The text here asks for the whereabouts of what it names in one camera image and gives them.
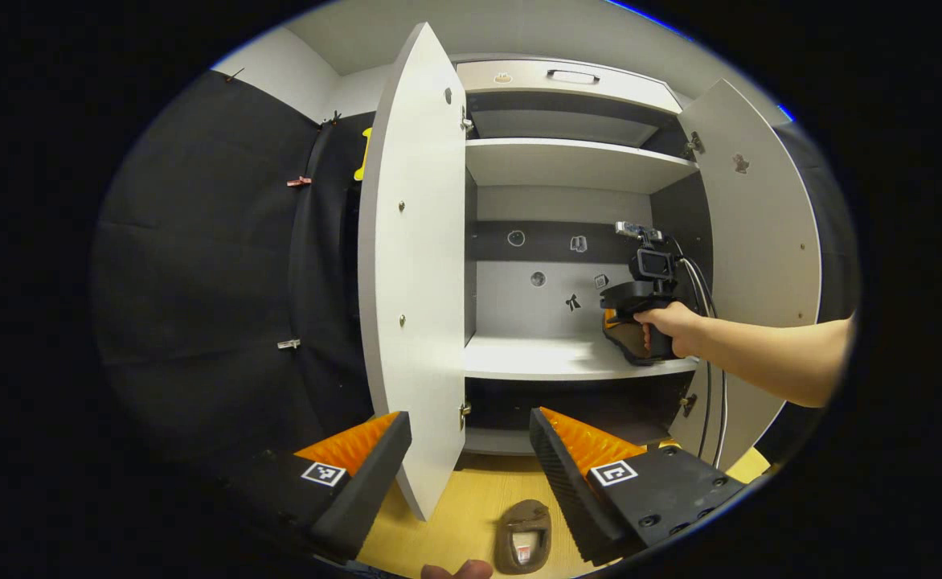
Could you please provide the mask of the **white shoe cabinet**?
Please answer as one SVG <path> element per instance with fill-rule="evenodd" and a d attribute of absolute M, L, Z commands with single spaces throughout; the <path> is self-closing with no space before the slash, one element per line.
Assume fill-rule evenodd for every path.
<path fill-rule="evenodd" d="M 641 148 L 684 160 L 687 136 L 678 120 L 680 113 L 598 96 L 543 92 L 466 93 L 466 109 L 475 127 L 466 144 L 487 138 L 567 139 Z M 645 195 L 595 188 L 483 187 L 466 166 L 466 346 L 475 334 L 604 338 L 600 291 L 628 282 L 629 259 L 635 256 L 635 245 L 616 235 L 614 224 L 628 220 L 655 226 L 652 199 L 659 191 Z M 544 384 L 654 386 L 656 378 L 465 377 L 465 398 L 472 412 L 461 452 L 513 452 L 509 444 L 485 442 L 485 422 L 509 409 L 516 393 Z"/>

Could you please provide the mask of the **white cabinet door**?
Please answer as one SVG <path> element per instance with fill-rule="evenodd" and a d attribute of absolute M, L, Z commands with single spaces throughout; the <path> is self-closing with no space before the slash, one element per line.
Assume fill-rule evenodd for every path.
<path fill-rule="evenodd" d="M 391 66 L 369 138 L 358 210 L 358 315 L 376 414 L 404 411 L 396 476 L 430 520 L 463 450 L 466 92 L 429 23 Z"/>
<path fill-rule="evenodd" d="M 749 325 L 813 325 L 821 299 L 819 235 L 808 192 L 764 115 L 718 80 L 678 117 L 698 132 L 699 172 L 659 191 L 653 222 L 705 271 L 718 318 Z M 722 469 L 768 431 L 783 400 L 719 368 L 696 371 L 698 407 L 670 432 Z"/>

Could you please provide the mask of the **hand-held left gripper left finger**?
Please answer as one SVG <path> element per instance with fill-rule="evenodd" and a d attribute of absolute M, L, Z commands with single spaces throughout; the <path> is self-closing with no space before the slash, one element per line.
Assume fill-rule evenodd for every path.
<path fill-rule="evenodd" d="M 391 412 L 302 450 L 237 459 L 222 487 L 262 538 L 345 564 L 362 549 L 410 443 L 408 412 Z"/>

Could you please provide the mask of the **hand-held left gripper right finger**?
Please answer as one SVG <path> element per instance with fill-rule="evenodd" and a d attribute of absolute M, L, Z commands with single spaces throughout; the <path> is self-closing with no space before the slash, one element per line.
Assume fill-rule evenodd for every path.
<path fill-rule="evenodd" d="M 530 443 L 586 563 L 615 563 L 683 534 L 744 483 L 673 442 L 634 445 L 544 407 Z"/>

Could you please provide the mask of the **white cabinet drawer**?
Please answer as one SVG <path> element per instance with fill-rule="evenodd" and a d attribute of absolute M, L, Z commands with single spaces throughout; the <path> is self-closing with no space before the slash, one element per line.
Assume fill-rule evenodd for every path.
<path fill-rule="evenodd" d="M 629 71 L 604 68 L 593 64 L 571 61 L 537 59 L 507 59 L 467 61 L 455 66 L 457 77 L 468 94 L 498 94 L 498 92 L 543 92 L 543 94 L 570 94 L 599 97 L 636 104 L 662 113 L 677 115 L 682 106 L 666 82 Z M 548 80 L 548 69 L 567 69 L 590 72 L 600 77 L 594 85 L 571 84 Z"/>

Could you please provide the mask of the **white shelf board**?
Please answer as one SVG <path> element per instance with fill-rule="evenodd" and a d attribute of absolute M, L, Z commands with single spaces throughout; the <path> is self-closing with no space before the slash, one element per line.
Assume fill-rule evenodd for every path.
<path fill-rule="evenodd" d="M 465 377 L 523 381 L 593 381 L 692 372 L 698 359 L 630 365 L 600 336 L 507 338 L 475 334 L 465 348 Z"/>
<path fill-rule="evenodd" d="M 471 140 L 466 166 L 483 187 L 595 188 L 645 195 L 699 172 L 696 162 L 641 148 L 526 137 Z"/>

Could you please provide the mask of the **brown fuzzy shoe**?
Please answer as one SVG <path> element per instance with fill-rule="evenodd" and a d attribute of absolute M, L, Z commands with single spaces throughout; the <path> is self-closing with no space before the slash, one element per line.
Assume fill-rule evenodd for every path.
<path fill-rule="evenodd" d="M 551 557 L 552 536 L 551 509 L 545 503 L 516 503 L 496 523 L 494 568 L 513 575 L 537 572 Z"/>
<path fill-rule="evenodd" d="M 649 348 L 649 334 L 639 323 L 604 323 L 603 335 L 623 356 L 623 359 L 636 367 L 646 367 L 661 363 L 661 355 L 655 355 Z"/>

